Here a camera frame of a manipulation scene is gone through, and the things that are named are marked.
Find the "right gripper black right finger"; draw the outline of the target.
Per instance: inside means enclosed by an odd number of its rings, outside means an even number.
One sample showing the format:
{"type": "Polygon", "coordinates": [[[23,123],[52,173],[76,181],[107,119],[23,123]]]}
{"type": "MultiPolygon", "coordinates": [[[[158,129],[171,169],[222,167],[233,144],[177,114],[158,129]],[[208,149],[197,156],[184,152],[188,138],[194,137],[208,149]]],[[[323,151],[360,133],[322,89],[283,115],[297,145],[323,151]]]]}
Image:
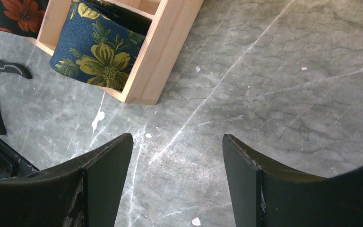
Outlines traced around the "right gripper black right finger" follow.
{"type": "Polygon", "coordinates": [[[238,227],[363,227],[363,166],[332,178],[311,175],[252,149],[222,141],[238,227]]]}

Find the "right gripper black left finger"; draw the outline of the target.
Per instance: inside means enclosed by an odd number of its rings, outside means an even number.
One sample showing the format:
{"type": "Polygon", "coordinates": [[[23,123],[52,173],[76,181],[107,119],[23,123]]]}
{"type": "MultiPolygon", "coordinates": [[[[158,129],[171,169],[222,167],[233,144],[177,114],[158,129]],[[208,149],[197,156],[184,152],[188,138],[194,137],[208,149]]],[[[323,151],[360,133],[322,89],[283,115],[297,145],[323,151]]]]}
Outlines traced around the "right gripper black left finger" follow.
{"type": "Polygon", "coordinates": [[[124,133],[26,177],[0,179],[0,227],[112,227],[133,149],[124,133]]]}

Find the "wooden compartment organizer box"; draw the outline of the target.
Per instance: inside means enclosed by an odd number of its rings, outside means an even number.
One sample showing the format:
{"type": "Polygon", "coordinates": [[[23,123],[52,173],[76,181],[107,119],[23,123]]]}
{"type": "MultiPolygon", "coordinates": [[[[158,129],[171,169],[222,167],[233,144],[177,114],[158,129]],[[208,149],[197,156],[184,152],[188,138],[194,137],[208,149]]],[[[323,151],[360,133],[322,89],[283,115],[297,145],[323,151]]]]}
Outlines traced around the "wooden compartment organizer box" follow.
{"type": "MultiPolygon", "coordinates": [[[[200,0],[105,0],[148,18],[151,25],[122,91],[100,87],[128,104],[155,105],[201,8],[200,0]]],[[[51,58],[72,0],[51,0],[37,38],[51,58]]]]}

